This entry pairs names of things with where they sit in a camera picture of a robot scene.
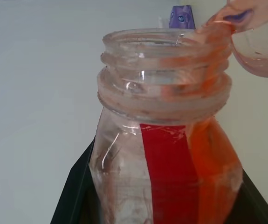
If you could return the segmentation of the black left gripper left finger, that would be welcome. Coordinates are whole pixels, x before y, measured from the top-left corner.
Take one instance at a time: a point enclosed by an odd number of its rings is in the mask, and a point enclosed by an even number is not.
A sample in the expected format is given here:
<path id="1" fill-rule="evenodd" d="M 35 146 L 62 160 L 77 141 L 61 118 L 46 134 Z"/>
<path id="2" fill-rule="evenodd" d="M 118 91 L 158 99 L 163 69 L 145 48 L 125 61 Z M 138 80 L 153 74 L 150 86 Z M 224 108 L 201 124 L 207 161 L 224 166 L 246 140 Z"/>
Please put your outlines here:
<path id="1" fill-rule="evenodd" d="M 101 208 L 89 169 L 92 141 L 71 168 L 51 224 L 99 224 Z"/>

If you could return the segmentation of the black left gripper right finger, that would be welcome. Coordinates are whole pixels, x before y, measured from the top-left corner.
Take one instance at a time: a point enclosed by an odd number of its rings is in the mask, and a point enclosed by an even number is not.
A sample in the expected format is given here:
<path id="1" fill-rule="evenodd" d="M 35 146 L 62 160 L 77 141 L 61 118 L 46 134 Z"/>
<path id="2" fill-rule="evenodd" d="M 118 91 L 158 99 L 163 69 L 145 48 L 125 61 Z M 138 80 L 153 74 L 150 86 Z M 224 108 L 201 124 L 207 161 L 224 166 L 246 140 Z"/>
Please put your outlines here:
<path id="1" fill-rule="evenodd" d="M 243 184 L 235 203 L 236 224 L 268 224 L 268 203 L 251 181 L 243 174 Z"/>

